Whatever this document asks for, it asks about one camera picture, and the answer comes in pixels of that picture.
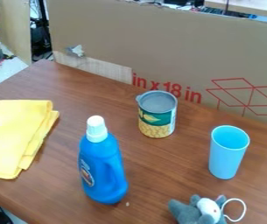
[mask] yellow cloth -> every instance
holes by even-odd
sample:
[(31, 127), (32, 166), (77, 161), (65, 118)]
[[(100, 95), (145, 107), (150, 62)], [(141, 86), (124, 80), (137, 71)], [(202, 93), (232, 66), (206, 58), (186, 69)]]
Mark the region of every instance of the yellow cloth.
[(51, 101), (0, 101), (0, 179), (29, 168), (58, 117)]

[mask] light blue cup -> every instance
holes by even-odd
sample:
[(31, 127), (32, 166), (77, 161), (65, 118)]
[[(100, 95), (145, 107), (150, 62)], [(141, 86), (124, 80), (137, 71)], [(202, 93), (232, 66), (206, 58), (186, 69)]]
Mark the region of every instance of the light blue cup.
[(250, 143), (248, 134), (237, 127), (223, 125), (211, 133), (209, 170), (219, 179), (233, 178)]

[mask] can label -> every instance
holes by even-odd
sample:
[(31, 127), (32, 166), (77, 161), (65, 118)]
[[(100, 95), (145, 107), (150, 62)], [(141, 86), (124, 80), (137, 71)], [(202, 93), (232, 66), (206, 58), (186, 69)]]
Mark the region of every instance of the can label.
[(168, 137), (174, 131), (175, 118), (176, 108), (162, 114), (151, 113), (139, 108), (138, 126), (140, 131), (148, 137)]

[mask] plastic bottle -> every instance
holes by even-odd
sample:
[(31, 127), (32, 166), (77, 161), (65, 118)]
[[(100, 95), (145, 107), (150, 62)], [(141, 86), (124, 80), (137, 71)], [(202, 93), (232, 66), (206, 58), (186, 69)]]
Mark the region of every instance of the plastic bottle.
[(92, 200), (115, 204), (126, 194), (128, 183), (121, 151), (101, 116), (88, 118), (87, 133), (80, 142), (78, 167), (83, 189)]

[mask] wooden table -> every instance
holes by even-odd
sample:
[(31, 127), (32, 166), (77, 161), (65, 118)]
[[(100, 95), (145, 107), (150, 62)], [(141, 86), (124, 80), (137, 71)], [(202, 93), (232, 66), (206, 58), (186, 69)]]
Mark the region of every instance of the wooden table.
[[(0, 205), (29, 223), (170, 224), (176, 222), (169, 199), (225, 194), (247, 203), (240, 223), (266, 224), (267, 125), (182, 101), (174, 134), (151, 139), (137, 128), (135, 96), (143, 91), (44, 60), (0, 84), (0, 99), (52, 100), (60, 112), (30, 169), (15, 180), (0, 179)], [(81, 190), (78, 142), (92, 115), (105, 117), (122, 148), (130, 189), (115, 206), (95, 203)], [(246, 130), (252, 141), (236, 177), (227, 181), (207, 169), (209, 133), (221, 124)], [(241, 210), (232, 203), (226, 213), (237, 217)]]
[[(227, 0), (205, 0), (205, 6), (226, 9)], [(267, 17), (267, 0), (229, 0), (229, 11), (239, 11)]]

